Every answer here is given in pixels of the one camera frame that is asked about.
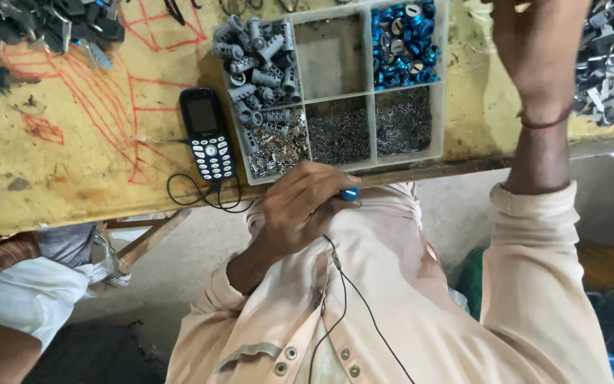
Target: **blue screwdriver handle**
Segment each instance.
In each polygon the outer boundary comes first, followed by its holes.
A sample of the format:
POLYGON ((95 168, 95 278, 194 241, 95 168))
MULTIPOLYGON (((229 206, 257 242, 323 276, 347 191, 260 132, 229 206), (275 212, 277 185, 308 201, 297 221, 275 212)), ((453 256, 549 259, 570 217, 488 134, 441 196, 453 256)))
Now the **blue screwdriver handle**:
POLYGON ((342 196, 346 202, 353 202, 359 197, 359 187, 340 189, 340 196, 342 196))

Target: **right hand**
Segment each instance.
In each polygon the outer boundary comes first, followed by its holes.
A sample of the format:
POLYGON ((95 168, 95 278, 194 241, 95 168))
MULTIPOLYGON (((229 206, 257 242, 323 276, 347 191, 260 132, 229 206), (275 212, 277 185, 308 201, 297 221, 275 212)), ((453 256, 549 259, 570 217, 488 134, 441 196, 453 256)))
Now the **right hand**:
POLYGON ((494 43, 532 124, 562 118, 575 95, 575 62, 589 0, 494 3, 494 43), (515 5, 532 3, 523 13, 515 5))
POLYGON ((330 165, 301 162, 267 191, 262 201, 265 226, 251 248, 273 261, 300 252, 326 232, 337 213, 361 206, 338 196, 360 181, 330 165))

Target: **wooden table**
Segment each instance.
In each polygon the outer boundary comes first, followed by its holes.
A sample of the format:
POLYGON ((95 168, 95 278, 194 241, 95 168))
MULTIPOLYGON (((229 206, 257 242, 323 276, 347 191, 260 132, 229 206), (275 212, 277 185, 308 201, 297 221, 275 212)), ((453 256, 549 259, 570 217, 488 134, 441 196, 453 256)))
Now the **wooden table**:
MULTIPOLYGON (((240 0, 221 2, 243 19, 280 13, 278 0, 265 2, 259 12, 240 0)), ((196 11, 179 0, 187 21, 181 27, 162 1, 123 0, 127 36, 111 53, 115 68, 108 72, 90 69, 76 48, 63 56, 23 45, 4 49, 0 60, 13 74, 42 81, 15 84, 0 94, 0 234, 179 208, 165 183, 175 172, 195 174, 190 149, 134 139, 185 137, 179 92, 194 85, 224 92, 220 63, 208 51, 211 29, 226 15, 217 0, 200 4, 196 11)), ((302 0, 297 9, 333 4, 302 0)), ((489 30, 487 6, 452 0, 445 154, 437 161, 360 172, 367 185, 508 166, 520 106, 489 30)), ((570 140, 575 156, 611 153, 614 127, 573 118, 570 140)), ((240 164, 237 143, 233 149, 240 164)), ((223 201, 237 196, 231 184, 223 201)), ((265 188, 246 185, 243 198, 256 199, 265 188)))

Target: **phone keypad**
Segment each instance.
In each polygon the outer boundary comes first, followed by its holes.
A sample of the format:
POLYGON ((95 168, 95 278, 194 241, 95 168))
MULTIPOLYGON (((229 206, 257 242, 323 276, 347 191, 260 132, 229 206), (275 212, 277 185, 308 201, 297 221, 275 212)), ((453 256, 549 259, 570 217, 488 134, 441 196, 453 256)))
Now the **phone keypad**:
POLYGON ((192 140, 191 144, 198 171, 204 180, 223 180, 233 177, 235 167, 228 151, 226 137, 192 140))

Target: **concrete floor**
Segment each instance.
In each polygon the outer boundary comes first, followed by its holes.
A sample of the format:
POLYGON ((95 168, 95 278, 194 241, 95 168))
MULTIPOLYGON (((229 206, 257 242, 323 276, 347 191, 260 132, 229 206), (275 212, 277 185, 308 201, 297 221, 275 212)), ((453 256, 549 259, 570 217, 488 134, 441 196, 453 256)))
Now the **concrete floor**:
MULTIPOLYGON (((582 241, 614 247, 614 158, 600 156, 573 161, 578 180, 576 207, 582 219, 582 241)), ((488 171, 418 182, 427 239, 435 247, 449 276, 475 247, 489 245, 489 191, 504 181, 508 170, 488 171)), ((241 251, 250 240, 241 215, 213 208, 196 208, 154 249, 132 266, 132 281, 106 297, 77 303, 70 322, 108 319, 120 324, 141 320, 142 345, 168 361, 188 302, 202 292, 209 274, 226 257, 241 251)), ((115 240, 123 247, 123 240, 115 240)))

